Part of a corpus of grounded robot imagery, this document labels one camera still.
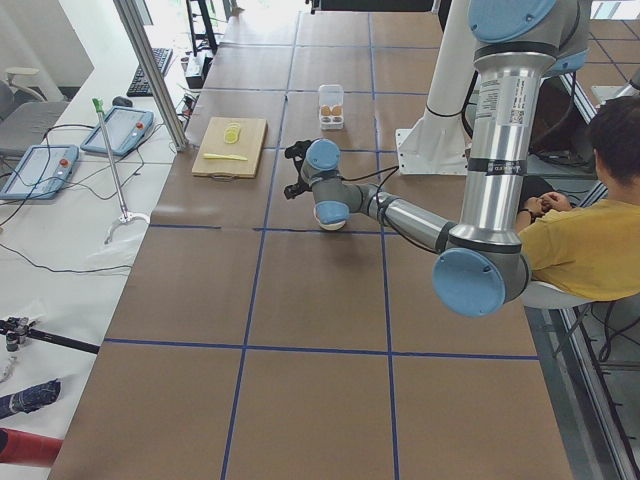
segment white desk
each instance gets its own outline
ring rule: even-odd
[[[103,61],[60,117],[59,125],[79,123],[95,125],[97,116],[91,99],[103,99],[105,110],[111,99],[125,95],[138,65],[133,49],[123,39],[120,45],[105,52]],[[165,77],[174,105],[185,84],[178,58]],[[162,117],[152,97],[132,99],[137,108],[151,110],[156,125]],[[57,129],[49,135],[50,143],[80,145],[88,129]],[[166,128],[161,127],[140,148],[145,166],[123,188],[129,209],[150,214],[153,210],[174,158],[174,148]],[[140,164],[136,152],[118,164],[121,180]],[[82,183],[98,194],[115,192],[108,160],[81,152],[70,181],[79,182],[91,173],[100,173]],[[0,207],[0,221],[7,218],[15,206]],[[30,201],[4,226],[0,243],[19,250],[38,264],[55,269],[85,270],[113,265],[131,265],[147,229],[144,222],[119,227],[113,241],[103,244],[111,223],[121,215],[117,197],[100,200],[88,189],[72,187],[60,192],[51,201]],[[109,325],[113,311],[127,280],[128,269],[113,273],[69,274],[50,273],[34,268],[25,260],[0,249],[0,318],[27,316],[38,319],[34,328],[99,345]],[[7,363],[9,353],[0,338],[0,363]],[[87,381],[95,356],[70,348],[28,340],[17,353],[18,363],[13,375],[0,384],[0,396],[18,392],[33,385],[58,378],[62,388],[58,400],[29,415],[20,413],[2,420],[2,426],[39,435],[64,438],[71,418]],[[0,465],[0,480],[44,479],[49,469]]]

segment black pants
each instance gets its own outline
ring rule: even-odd
[[[535,175],[526,176],[522,179],[522,190],[520,192],[520,202],[518,210],[522,208],[524,202],[531,197],[539,197],[545,193],[555,192],[553,188],[544,178]]]

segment keyboard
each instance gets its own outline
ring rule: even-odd
[[[164,76],[169,68],[169,62],[171,60],[173,50],[171,48],[153,48],[152,50],[153,56],[156,60],[156,65],[158,65],[158,70],[160,70],[160,73]],[[151,93],[149,80],[147,80],[147,76],[142,71],[142,67],[138,65],[136,74],[133,76],[133,80],[131,80],[129,90],[127,90],[127,97],[151,96],[153,96],[153,93]]]

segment yellow shirt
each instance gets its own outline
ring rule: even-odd
[[[640,206],[600,200],[550,211],[520,232],[533,278],[592,300],[640,292]]]

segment white container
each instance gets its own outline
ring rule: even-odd
[[[318,120],[322,130],[344,127],[344,90],[342,85],[320,85],[318,88]]]

